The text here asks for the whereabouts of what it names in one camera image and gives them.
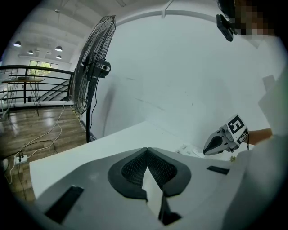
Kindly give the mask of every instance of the black mesh pad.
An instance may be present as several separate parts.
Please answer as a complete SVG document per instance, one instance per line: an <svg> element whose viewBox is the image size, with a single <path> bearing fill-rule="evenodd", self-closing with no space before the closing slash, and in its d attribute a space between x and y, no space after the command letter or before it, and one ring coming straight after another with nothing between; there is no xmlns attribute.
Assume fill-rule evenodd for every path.
<svg viewBox="0 0 288 230"><path fill-rule="evenodd" d="M115 163L108 172L108 180L123 196L147 200L142 189L147 167L166 197L179 195L191 179L185 164L152 148L143 148Z"/></svg>

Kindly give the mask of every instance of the staircase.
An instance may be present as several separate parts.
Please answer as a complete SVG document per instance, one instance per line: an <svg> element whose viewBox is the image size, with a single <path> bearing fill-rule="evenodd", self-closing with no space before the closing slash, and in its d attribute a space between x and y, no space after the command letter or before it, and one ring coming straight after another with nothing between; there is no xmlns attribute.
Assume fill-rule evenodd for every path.
<svg viewBox="0 0 288 230"><path fill-rule="evenodd" d="M48 92L44 93L42 95L43 97L39 98L38 101L41 101L41 102L65 101L66 96L67 96L68 85L69 85L69 80L62 82L61 85L56 85L51 90L60 90L60 92L59 91L48 91Z"/></svg>

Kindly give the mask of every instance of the wooden floor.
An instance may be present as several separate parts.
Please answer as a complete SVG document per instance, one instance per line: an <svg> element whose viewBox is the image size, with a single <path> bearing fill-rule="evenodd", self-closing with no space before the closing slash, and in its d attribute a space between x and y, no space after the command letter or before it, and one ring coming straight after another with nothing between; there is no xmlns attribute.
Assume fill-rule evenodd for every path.
<svg viewBox="0 0 288 230"><path fill-rule="evenodd" d="M35 109L11 111L10 119L0 122L4 127L4 134L0 136L0 158L2 159L10 154L20 151L31 140L48 132L54 126L61 111L62 107L41 108L39 109L39 116L37 116ZM63 151L86 143L85 131L69 106L65 107L65 111L58 123L62 128L62 133L54 146L59 154ZM56 125L50 133L36 141L45 141L48 139L54 141L59 134L60 128ZM35 150L48 147L51 144L51 141L39 142L27 146L22 152L24 155L30 156ZM52 145L50 148L36 152L31 158L29 158L27 163L20 164L20 167L15 166L11 172L11 191L18 197L24 199L26 196L27 201L33 202L35 196L31 184L29 162L57 154L56 151ZM11 177L9 176L9 171L14 164L14 155L7 159L9 160L9 167L6 170L5 175L10 181Z"/></svg>

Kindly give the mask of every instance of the power strip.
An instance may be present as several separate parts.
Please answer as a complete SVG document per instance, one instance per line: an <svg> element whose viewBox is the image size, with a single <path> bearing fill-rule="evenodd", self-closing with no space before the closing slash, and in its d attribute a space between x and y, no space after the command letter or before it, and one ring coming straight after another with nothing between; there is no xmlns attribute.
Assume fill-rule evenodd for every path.
<svg viewBox="0 0 288 230"><path fill-rule="evenodd" d="M15 165L26 163L28 161L27 155L24 155L24 157L23 158L21 157L20 159L21 161L19 161L19 157L15 158Z"/></svg>

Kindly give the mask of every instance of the window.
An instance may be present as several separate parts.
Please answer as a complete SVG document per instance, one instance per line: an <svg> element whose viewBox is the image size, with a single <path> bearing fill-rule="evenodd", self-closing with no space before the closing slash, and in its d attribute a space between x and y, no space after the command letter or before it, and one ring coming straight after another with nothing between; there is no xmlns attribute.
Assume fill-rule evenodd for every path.
<svg viewBox="0 0 288 230"><path fill-rule="evenodd" d="M57 64L48 63L48 62L30 61L29 65L30 66L40 66L40 67L58 69L58 65ZM33 69L29 69L28 70L28 75L32 75L32 76L44 76L44 75L49 74L49 73L51 73L51 71L48 71L48 70L33 70Z"/></svg>

